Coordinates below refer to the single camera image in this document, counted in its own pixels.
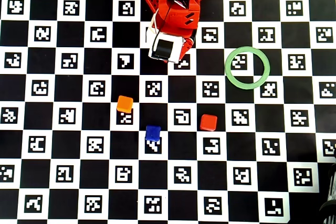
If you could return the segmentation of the red gripper black motor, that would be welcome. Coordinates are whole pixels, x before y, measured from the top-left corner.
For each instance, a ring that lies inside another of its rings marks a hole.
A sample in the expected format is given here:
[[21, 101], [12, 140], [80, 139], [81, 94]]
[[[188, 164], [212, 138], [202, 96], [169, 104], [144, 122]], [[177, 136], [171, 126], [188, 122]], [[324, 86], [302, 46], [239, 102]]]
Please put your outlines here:
[[181, 61], [184, 55], [193, 47], [194, 45], [194, 37], [183, 38], [183, 45], [179, 57], [179, 61]]

